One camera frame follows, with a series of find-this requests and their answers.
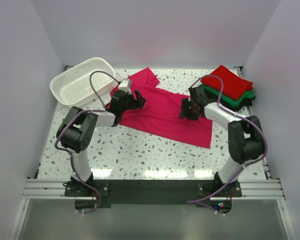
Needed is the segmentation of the magenta pink t-shirt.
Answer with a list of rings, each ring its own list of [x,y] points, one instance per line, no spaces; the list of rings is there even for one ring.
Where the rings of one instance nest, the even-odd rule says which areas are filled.
[[[122,126],[197,147],[211,147],[211,120],[179,118],[182,99],[187,99],[187,95],[160,88],[160,80],[148,67],[128,79],[131,90],[139,90],[146,102],[141,109],[126,111],[120,122]]]

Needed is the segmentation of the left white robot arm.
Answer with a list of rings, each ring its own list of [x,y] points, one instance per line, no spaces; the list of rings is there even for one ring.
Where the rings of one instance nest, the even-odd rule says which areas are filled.
[[[145,103],[139,90],[134,93],[116,90],[104,109],[84,110],[74,106],[69,110],[56,132],[54,147],[69,154],[71,179],[77,181],[75,189],[82,196],[89,196],[94,190],[87,149],[95,128],[115,127],[126,111],[142,109]]]

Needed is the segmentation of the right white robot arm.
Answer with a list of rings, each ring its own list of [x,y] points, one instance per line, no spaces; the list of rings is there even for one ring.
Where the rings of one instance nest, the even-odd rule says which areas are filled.
[[[220,197],[230,190],[244,167],[264,156],[268,149],[256,116],[240,115],[214,99],[208,99],[203,87],[190,87],[190,97],[183,98],[179,118],[197,121],[200,117],[216,122],[227,131],[229,158],[215,173],[213,192]]]

